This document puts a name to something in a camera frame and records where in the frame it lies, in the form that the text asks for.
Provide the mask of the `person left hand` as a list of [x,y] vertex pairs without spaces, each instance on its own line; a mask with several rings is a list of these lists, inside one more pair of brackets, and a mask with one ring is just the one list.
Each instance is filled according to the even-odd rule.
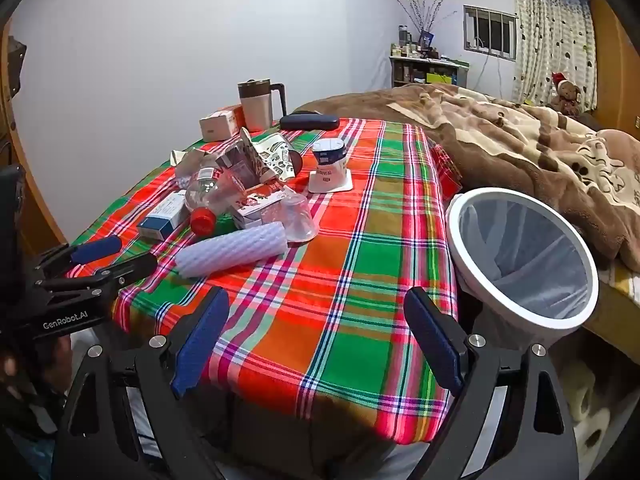
[[26,390],[28,372],[34,372],[54,391],[66,392],[73,378],[70,335],[37,342],[34,350],[21,350],[18,356],[1,349],[1,382],[17,398]]

